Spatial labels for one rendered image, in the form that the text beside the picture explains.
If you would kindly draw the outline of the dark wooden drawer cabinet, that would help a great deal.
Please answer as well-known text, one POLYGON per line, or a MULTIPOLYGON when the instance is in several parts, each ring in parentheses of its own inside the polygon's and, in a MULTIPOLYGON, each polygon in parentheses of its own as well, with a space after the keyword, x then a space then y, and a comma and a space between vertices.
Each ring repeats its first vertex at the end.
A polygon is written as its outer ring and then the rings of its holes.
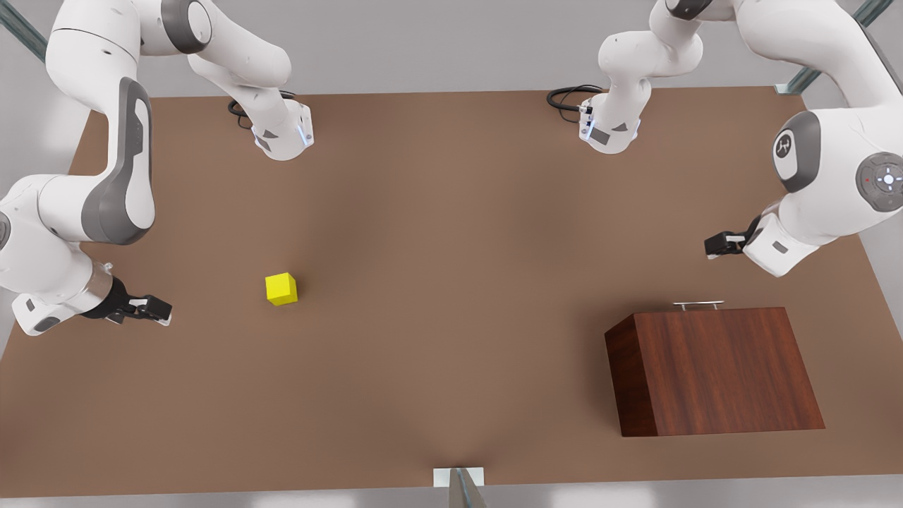
POLYGON ((625 437, 825 427, 784 308, 636 313, 605 341, 625 437))

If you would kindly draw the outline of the yellow cube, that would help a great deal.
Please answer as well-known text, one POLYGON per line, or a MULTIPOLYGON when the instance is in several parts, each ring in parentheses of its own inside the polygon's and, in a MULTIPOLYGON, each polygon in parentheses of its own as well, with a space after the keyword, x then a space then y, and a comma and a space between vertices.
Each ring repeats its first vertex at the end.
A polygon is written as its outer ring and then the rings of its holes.
POLYGON ((274 306, 282 306, 298 301, 296 279, 290 273, 271 274, 265 277, 267 301, 274 306))

